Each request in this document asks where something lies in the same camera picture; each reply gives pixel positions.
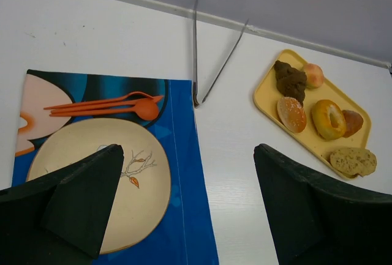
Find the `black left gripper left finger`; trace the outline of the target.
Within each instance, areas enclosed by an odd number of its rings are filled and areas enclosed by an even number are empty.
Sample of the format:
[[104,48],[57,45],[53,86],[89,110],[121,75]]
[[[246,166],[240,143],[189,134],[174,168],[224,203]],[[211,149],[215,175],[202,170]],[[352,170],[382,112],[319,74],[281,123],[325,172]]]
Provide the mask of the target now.
[[1,190],[1,264],[91,264],[123,168],[120,145]]

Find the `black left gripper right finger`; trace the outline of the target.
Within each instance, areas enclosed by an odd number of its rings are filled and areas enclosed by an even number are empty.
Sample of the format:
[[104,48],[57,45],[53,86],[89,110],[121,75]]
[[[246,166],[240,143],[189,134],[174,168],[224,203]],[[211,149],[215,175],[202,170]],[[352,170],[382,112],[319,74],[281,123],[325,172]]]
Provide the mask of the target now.
[[390,264],[391,196],[304,166],[267,144],[254,162],[280,264]]

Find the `sugared round bun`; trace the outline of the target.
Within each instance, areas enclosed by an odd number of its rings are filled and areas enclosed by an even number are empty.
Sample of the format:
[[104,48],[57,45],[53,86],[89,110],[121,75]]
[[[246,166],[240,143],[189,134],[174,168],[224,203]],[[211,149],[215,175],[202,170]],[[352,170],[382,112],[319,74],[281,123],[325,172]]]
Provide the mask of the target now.
[[282,97],[276,107],[279,119],[289,131],[301,133],[306,128],[306,113],[297,99]]

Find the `metal tongs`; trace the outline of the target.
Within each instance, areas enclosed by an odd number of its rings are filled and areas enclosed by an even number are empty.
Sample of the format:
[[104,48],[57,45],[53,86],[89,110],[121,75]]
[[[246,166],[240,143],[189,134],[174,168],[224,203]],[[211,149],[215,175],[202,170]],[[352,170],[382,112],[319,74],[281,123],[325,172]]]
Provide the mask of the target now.
[[233,48],[231,49],[230,53],[228,54],[226,60],[224,61],[223,65],[221,66],[220,70],[218,71],[215,79],[209,86],[206,94],[202,98],[201,101],[198,100],[198,40],[197,40],[197,10],[198,10],[198,2],[199,0],[195,0],[193,11],[192,11],[192,102],[195,108],[198,108],[203,103],[206,102],[209,94],[211,93],[212,89],[214,88],[216,82],[218,81],[222,71],[225,69],[226,65],[228,64],[229,60],[232,58],[237,46],[239,45],[245,29],[247,28],[249,20],[243,24],[243,27],[240,30],[239,37],[235,42]]

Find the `seeded bread slice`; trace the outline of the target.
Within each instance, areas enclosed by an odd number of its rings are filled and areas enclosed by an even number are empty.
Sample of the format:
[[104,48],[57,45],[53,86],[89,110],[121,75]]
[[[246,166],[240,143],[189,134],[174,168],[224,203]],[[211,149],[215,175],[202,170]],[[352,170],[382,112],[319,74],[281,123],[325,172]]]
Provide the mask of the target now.
[[347,177],[367,176],[377,167],[377,158],[371,151],[358,147],[343,147],[330,154],[331,166]]

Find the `dark brown chocolate bread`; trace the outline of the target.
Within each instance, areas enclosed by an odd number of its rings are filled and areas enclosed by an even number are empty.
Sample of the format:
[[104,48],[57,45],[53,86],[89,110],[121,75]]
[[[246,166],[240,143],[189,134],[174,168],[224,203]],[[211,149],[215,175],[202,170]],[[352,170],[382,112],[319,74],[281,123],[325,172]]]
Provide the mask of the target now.
[[292,97],[303,105],[307,76],[304,72],[292,67],[289,63],[274,63],[277,90],[284,97]]

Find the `beige plate with branch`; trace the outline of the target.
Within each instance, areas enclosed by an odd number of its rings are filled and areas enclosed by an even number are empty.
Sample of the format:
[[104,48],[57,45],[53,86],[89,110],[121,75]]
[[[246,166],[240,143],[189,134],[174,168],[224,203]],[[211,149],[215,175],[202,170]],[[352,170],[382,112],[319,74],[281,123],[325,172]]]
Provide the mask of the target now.
[[110,144],[122,146],[124,163],[101,254],[139,243],[151,234],[166,213],[172,186],[170,166],[156,137],[144,127],[123,119],[78,121],[44,142],[26,176],[31,181]]

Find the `yellow glazed donut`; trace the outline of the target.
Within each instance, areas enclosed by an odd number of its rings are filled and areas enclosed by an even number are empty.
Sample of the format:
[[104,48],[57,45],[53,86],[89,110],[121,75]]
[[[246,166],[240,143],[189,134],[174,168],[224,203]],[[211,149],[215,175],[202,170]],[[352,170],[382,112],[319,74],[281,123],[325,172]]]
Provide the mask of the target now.
[[319,100],[311,109],[312,120],[319,135],[325,140],[343,137],[346,121],[342,110],[331,100]]

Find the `brown glazed roll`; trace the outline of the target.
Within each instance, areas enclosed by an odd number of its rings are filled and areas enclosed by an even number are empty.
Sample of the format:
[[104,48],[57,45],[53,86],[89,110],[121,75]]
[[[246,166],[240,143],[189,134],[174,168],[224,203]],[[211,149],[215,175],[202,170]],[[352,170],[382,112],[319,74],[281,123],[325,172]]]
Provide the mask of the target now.
[[343,110],[342,114],[346,122],[346,131],[343,137],[348,138],[362,128],[364,120],[359,113],[352,110]]

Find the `yellow tray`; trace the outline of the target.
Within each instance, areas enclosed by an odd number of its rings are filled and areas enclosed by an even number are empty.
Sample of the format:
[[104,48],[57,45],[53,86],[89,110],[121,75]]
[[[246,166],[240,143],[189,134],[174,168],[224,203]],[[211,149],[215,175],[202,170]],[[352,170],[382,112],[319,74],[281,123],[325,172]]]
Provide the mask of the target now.
[[[305,64],[308,64],[305,59],[292,50],[282,51],[275,62],[276,61],[289,63],[292,67],[300,71],[302,71]],[[289,131],[279,119],[276,107],[277,101],[284,96],[277,90],[276,87],[274,64],[257,86],[254,92],[254,103],[262,113],[268,116],[273,122],[285,130],[299,144],[306,148],[335,173],[346,179],[356,178],[357,176],[347,177],[338,170],[335,170],[330,163],[330,154],[336,149],[343,147],[358,147],[367,149],[366,145],[371,130],[371,119],[369,115],[362,109],[362,107],[360,107],[326,78],[324,79],[323,85],[317,89],[309,89],[306,87],[305,95],[302,107],[306,113],[307,125],[301,133],[293,133]],[[362,128],[348,138],[341,137],[336,140],[325,140],[316,130],[311,115],[312,107],[319,100],[331,100],[336,103],[342,111],[352,110],[359,113],[364,120]]]

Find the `orange spoon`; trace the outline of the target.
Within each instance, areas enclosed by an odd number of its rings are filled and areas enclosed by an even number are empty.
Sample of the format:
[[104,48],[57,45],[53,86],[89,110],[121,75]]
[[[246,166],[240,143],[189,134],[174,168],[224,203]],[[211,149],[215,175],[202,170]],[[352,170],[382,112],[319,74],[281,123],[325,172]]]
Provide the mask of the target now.
[[137,102],[132,107],[127,108],[113,108],[104,110],[84,110],[84,111],[71,111],[65,113],[51,113],[52,117],[76,117],[76,116],[99,116],[107,114],[123,114],[135,113],[140,119],[145,121],[154,120],[159,114],[159,107],[152,100],[142,100]]

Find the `round peach bun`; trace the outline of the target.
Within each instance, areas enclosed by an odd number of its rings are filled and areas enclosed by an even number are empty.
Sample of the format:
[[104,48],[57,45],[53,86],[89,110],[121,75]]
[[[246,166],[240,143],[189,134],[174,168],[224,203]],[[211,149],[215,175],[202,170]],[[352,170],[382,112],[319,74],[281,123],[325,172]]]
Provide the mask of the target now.
[[320,66],[308,63],[303,66],[302,71],[307,77],[307,88],[317,89],[323,85],[325,77]]

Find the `blue patterned placemat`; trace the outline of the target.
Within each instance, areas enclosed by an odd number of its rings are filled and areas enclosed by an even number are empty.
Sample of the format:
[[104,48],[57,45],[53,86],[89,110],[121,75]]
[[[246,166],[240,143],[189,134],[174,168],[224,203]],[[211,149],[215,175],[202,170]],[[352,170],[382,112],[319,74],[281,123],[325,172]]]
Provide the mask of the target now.
[[171,171],[168,211],[158,227],[131,248],[109,253],[97,264],[217,264],[189,80],[116,77],[28,70],[66,93],[72,102],[111,99],[141,91],[160,95],[160,113],[144,122],[163,145]]

